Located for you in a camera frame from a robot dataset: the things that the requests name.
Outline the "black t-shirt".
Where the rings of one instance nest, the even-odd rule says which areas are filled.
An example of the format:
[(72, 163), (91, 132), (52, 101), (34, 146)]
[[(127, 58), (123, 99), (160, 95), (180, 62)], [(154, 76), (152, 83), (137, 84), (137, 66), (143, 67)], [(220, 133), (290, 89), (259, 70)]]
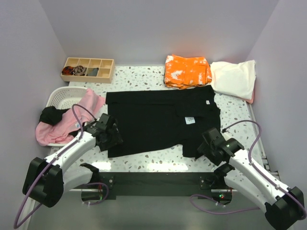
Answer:
[(198, 159), (203, 132), (220, 129), (220, 109), (208, 85), (194, 89), (108, 92), (107, 113), (117, 120), (121, 145), (108, 157), (164, 150), (182, 145), (184, 157)]

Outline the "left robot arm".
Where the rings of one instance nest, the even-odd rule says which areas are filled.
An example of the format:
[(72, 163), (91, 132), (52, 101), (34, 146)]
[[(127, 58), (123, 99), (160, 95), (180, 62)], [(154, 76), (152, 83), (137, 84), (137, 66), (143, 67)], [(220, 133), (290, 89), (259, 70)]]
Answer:
[(53, 207), (62, 195), (78, 186), (96, 187), (102, 182), (99, 170), (82, 163), (79, 168), (68, 169), (86, 152), (98, 146), (101, 151), (123, 143), (117, 120), (107, 114), (86, 125), (71, 142), (56, 153), (34, 158), (29, 165), (23, 185), (23, 194), (42, 205)]

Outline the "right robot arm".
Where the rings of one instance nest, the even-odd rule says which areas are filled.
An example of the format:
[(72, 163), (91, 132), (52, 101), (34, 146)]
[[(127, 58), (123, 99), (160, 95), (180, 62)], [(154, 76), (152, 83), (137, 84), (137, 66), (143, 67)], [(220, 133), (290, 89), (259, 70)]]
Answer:
[(233, 188), (264, 212), (276, 230), (286, 230), (306, 218), (304, 194), (298, 187), (289, 187), (259, 165), (234, 138), (225, 138), (216, 128), (203, 133), (198, 148), (216, 165), (214, 184)]

